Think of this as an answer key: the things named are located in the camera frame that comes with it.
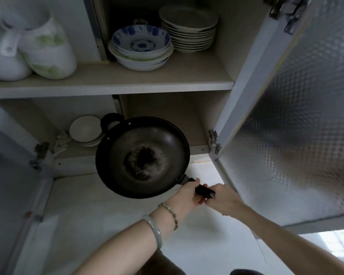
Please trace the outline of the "person's right hand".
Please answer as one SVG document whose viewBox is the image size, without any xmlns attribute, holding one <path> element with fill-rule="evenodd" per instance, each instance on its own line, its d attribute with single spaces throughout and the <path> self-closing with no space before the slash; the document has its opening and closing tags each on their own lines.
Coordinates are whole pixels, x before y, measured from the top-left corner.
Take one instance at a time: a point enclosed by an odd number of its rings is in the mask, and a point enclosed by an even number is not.
<svg viewBox="0 0 344 275">
<path fill-rule="evenodd" d="M 233 218 L 238 218 L 248 211 L 248 206 L 243 203 L 238 193 L 230 188 L 223 195 L 215 194 L 214 198 L 206 199 L 205 205 L 224 216 Z"/>
</svg>

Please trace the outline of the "person's left hand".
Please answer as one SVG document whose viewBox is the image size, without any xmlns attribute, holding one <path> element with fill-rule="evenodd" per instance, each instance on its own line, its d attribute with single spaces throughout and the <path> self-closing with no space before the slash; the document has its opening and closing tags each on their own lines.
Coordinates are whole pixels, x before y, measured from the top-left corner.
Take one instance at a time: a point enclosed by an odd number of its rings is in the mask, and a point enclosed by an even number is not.
<svg viewBox="0 0 344 275">
<path fill-rule="evenodd" d="M 178 224 L 180 224 L 192 210 L 202 205 L 205 201 L 205 197 L 196 194 L 195 188 L 187 188 L 186 183 L 165 204 L 172 210 Z"/>
</svg>

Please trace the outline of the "black wok with handle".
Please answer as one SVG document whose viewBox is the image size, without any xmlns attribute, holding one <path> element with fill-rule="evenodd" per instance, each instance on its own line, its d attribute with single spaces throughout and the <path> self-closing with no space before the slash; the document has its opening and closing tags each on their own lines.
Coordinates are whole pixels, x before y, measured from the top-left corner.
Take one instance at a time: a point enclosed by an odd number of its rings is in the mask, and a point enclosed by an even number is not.
<svg viewBox="0 0 344 275">
<path fill-rule="evenodd" d="M 152 116 L 125 120 L 109 113 L 101 119 L 104 137 L 95 165 L 102 182 L 126 198 L 146 199 L 185 185 L 190 147 L 183 132 L 171 122 Z"/>
</svg>

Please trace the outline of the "person's left forearm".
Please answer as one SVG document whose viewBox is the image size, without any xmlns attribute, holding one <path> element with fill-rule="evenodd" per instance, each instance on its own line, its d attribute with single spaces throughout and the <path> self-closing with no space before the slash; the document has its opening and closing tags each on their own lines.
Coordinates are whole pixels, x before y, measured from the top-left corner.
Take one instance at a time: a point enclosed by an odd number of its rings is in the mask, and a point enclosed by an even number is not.
<svg viewBox="0 0 344 275">
<path fill-rule="evenodd" d="M 175 219 L 163 205 L 148 215 L 156 220 L 163 241 L 173 233 Z M 156 250 L 154 233 L 141 219 L 102 244 L 73 275 L 134 275 Z"/>
</svg>

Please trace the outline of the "person's right forearm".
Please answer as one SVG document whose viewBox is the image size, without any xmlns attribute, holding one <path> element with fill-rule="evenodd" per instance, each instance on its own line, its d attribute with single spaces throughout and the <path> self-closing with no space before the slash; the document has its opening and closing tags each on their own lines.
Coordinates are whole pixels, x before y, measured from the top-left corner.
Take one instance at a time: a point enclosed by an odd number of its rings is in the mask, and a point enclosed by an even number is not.
<svg viewBox="0 0 344 275">
<path fill-rule="evenodd" d="M 246 205 L 233 210 L 295 275 L 344 275 L 344 262 L 326 250 L 257 214 Z"/>
</svg>

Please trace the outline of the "metal door hinge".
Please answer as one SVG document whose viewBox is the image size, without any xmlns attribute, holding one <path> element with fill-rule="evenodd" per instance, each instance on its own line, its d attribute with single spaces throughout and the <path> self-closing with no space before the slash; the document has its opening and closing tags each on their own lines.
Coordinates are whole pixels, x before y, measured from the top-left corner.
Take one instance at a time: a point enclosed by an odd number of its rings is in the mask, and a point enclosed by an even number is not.
<svg viewBox="0 0 344 275">
<path fill-rule="evenodd" d="M 218 134 L 213 129 L 208 130 L 208 134 L 209 134 L 208 144 L 210 147 L 209 157 L 211 158 L 212 161 L 216 161 L 221 150 L 221 145 L 220 143 L 217 142 Z"/>
<path fill-rule="evenodd" d="M 34 148 L 34 152 L 36 153 L 36 158 L 33 160 L 30 160 L 28 163 L 32 169 L 36 171 L 42 170 L 42 162 L 46 158 L 46 154 L 48 152 L 49 146 L 50 146 L 49 142 L 42 142 L 42 143 L 36 144 Z"/>
<path fill-rule="evenodd" d="M 278 20 L 285 17 L 284 32 L 294 35 L 295 27 L 313 0 L 263 0 L 270 7 L 269 17 Z"/>
</svg>

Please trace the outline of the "pale green jade bangle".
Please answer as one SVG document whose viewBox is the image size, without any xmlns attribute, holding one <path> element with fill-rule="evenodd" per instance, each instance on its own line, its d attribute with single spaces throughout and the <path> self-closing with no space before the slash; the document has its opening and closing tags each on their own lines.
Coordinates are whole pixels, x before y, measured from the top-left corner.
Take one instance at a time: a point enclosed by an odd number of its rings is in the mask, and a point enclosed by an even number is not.
<svg viewBox="0 0 344 275">
<path fill-rule="evenodd" d="M 154 236 L 156 238 L 157 249 L 160 250 L 162 248 L 163 238 L 162 238 L 162 234 L 160 232 L 160 229 L 157 225 L 156 220 L 148 214 L 143 215 L 142 220 L 147 222 L 149 224 L 149 226 L 151 227 L 151 229 L 154 233 Z"/>
</svg>

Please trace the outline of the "person's dark clothing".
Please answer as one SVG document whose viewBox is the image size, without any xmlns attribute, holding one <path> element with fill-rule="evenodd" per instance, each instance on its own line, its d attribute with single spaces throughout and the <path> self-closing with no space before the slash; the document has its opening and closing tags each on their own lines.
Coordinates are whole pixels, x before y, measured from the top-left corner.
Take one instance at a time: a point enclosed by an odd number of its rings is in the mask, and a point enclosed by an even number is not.
<svg viewBox="0 0 344 275">
<path fill-rule="evenodd" d="M 186 273 L 157 249 L 135 275 L 186 275 Z"/>
</svg>

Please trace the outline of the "textured glass cabinet door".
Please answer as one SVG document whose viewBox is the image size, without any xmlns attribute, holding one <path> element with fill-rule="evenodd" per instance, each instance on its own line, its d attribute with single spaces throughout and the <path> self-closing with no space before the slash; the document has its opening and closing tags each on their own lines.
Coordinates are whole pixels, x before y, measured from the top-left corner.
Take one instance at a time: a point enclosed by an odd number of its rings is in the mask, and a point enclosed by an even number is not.
<svg viewBox="0 0 344 275">
<path fill-rule="evenodd" d="M 249 207 L 295 234 L 344 229 L 344 0 L 295 27 L 269 16 L 224 107 L 214 164 Z"/>
</svg>

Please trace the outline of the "white kitchen cabinet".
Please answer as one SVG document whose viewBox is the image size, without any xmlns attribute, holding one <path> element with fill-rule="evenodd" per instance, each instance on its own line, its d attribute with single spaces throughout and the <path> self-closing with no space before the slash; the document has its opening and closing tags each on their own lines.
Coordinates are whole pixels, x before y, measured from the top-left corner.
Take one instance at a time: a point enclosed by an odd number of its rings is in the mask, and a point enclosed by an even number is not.
<svg viewBox="0 0 344 275">
<path fill-rule="evenodd" d="M 263 0 L 43 0 L 64 25 L 78 69 L 69 78 L 31 74 L 0 81 L 0 131 L 28 152 L 49 142 L 43 163 L 52 177 L 95 174 L 96 147 L 74 142 L 59 155 L 56 136 L 82 115 L 115 111 L 128 117 L 158 116 L 187 136 L 193 157 L 206 158 L 208 130 L 217 125 L 248 53 L 269 16 Z M 219 21 L 212 47 L 195 53 L 174 50 L 152 71 L 127 69 L 106 51 L 113 31 L 133 20 L 159 26 L 169 4 L 206 8 Z"/>
</svg>

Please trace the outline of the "white bowl with blue rim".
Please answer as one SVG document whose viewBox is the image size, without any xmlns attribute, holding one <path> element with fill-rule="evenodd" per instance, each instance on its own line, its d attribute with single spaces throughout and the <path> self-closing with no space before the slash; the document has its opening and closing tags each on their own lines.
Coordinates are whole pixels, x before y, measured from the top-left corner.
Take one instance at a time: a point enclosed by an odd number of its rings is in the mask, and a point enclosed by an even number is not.
<svg viewBox="0 0 344 275">
<path fill-rule="evenodd" d="M 152 71 L 161 68 L 166 64 L 170 56 L 160 59 L 157 61 L 151 61 L 151 62 L 135 62 L 135 61 L 128 61 L 126 59 L 122 59 L 119 57 L 115 57 L 117 61 L 123 65 L 124 67 L 136 70 L 136 71 Z"/>
</svg>

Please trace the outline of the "wide white bowl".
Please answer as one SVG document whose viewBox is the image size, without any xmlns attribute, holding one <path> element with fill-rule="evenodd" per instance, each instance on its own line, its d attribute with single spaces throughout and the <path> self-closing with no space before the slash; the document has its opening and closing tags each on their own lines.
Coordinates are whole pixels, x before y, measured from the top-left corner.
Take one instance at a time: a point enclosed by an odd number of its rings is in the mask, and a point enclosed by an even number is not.
<svg viewBox="0 0 344 275">
<path fill-rule="evenodd" d="M 166 49 L 165 53 L 162 54 L 161 56 L 157 57 L 157 58 L 153 58 L 153 59 L 132 59 L 129 58 L 123 54 L 121 54 L 121 52 L 114 47 L 113 43 L 108 43 L 108 49 L 110 51 L 110 53 L 116 57 L 116 59 L 120 59 L 122 61 L 126 61 L 126 62 L 132 62 L 132 63 L 154 63 L 154 62 L 161 62 L 163 60 L 165 60 L 166 58 L 168 58 L 174 51 L 174 46 L 173 44 L 170 44 L 170 46 Z"/>
</svg>

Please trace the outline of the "window with grille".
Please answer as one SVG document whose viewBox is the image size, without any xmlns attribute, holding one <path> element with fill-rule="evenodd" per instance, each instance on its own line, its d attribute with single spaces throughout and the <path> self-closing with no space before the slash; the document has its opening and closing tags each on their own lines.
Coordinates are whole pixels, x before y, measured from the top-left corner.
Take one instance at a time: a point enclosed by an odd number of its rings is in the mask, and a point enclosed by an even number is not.
<svg viewBox="0 0 344 275">
<path fill-rule="evenodd" d="M 344 259 L 344 229 L 319 232 L 318 235 L 331 254 Z"/>
</svg>

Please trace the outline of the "blue patterned white bowl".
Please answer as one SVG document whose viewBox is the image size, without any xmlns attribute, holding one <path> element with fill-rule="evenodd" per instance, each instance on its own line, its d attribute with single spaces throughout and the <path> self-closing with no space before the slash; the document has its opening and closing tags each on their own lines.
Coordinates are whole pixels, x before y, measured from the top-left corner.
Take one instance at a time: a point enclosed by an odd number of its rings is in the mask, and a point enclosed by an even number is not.
<svg viewBox="0 0 344 275">
<path fill-rule="evenodd" d="M 109 46 L 131 59 L 155 59 L 174 49 L 170 34 L 149 24 L 134 24 L 116 30 Z"/>
</svg>

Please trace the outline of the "stack of white plates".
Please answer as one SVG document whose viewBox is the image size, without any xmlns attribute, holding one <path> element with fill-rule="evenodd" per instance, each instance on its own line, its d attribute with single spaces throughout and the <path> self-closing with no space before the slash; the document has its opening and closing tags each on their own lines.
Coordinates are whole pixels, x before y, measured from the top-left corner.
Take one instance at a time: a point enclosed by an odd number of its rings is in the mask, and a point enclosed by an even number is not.
<svg viewBox="0 0 344 275">
<path fill-rule="evenodd" d="M 215 39 L 219 18 L 209 9 L 187 5 L 165 5 L 159 9 L 161 27 L 171 37 L 174 49 L 195 53 L 209 49 Z"/>
</svg>

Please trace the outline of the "white framed cabinet door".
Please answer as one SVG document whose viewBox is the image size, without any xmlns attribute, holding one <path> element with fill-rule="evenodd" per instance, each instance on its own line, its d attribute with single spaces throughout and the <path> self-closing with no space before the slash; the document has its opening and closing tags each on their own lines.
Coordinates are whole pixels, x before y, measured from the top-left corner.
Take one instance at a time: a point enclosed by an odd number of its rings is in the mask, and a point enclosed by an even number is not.
<svg viewBox="0 0 344 275">
<path fill-rule="evenodd" d="M 42 201 L 52 184 L 50 168 L 0 131 L 0 275 L 13 275 L 35 223 L 41 220 Z"/>
</svg>

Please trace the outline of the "white jug with green print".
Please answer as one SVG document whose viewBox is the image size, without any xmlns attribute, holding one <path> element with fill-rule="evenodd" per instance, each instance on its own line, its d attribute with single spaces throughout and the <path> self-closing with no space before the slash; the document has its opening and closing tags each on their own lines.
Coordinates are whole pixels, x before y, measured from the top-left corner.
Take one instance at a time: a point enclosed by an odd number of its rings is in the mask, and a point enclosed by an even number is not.
<svg viewBox="0 0 344 275">
<path fill-rule="evenodd" d="M 0 54 L 18 50 L 31 69 L 48 79 L 64 79 L 77 69 L 77 59 L 62 25 L 43 0 L 0 0 Z"/>
</svg>

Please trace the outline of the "plain white pot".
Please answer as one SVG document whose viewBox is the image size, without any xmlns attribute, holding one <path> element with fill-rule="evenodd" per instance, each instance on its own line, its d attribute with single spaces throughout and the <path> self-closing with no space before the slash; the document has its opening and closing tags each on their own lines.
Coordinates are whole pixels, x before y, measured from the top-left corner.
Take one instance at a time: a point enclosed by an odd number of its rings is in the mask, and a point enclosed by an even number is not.
<svg viewBox="0 0 344 275">
<path fill-rule="evenodd" d="M 0 41 L 4 30 L 0 27 Z M 0 53 L 0 80 L 18 81 L 32 74 L 32 69 L 24 60 L 23 56 L 17 51 L 15 56 L 4 56 Z"/>
</svg>

